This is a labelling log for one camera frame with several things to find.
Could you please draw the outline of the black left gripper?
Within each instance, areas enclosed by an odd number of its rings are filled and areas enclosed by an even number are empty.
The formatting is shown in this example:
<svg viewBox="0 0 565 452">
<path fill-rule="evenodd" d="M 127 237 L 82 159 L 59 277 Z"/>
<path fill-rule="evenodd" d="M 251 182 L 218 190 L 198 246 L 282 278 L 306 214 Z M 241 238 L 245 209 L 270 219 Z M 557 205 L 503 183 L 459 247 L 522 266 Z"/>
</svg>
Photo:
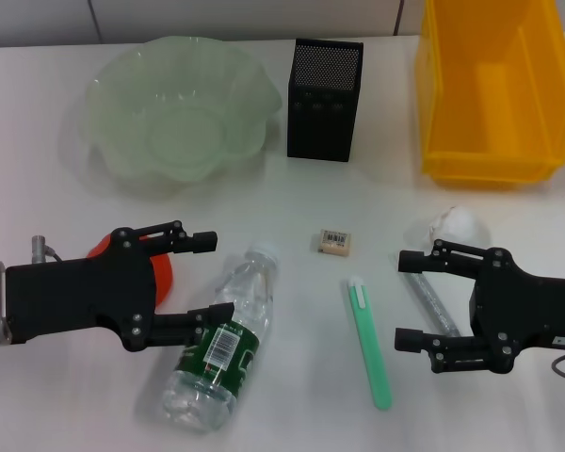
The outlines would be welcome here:
<svg viewBox="0 0 565 452">
<path fill-rule="evenodd" d="M 154 315 L 151 255 L 216 250 L 216 232 L 188 234 L 181 220 L 113 231 L 91 258 L 6 269 L 6 321 L 12 343 L 39 336 L 105 328 L 132 352 L 147 347 L 195 346 L 205 330 L 232 320 L 232 303 L 185 314 Z"/>
</svg>

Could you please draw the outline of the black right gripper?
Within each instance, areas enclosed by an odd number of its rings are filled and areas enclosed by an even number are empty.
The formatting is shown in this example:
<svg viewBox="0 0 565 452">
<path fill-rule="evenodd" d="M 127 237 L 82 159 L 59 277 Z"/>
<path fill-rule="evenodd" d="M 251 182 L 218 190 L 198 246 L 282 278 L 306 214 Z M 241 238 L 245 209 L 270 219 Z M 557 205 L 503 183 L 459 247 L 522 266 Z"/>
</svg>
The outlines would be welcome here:
<svg viewBox="0 0 565 452">
<path fill-rule="evenodd" d="M 484 250 L 437 239 L 429 255 L 402 250 L 397 269 L 475 280 L 471 328 L 484 340 L 395 330 L 395 350 L 425 351 L 433 373 L 489 370 L 507 374 L 520 352 L 528 348 L 565 350 L 565 279 L 529 274 L 507 250 Z"/>
</svg>

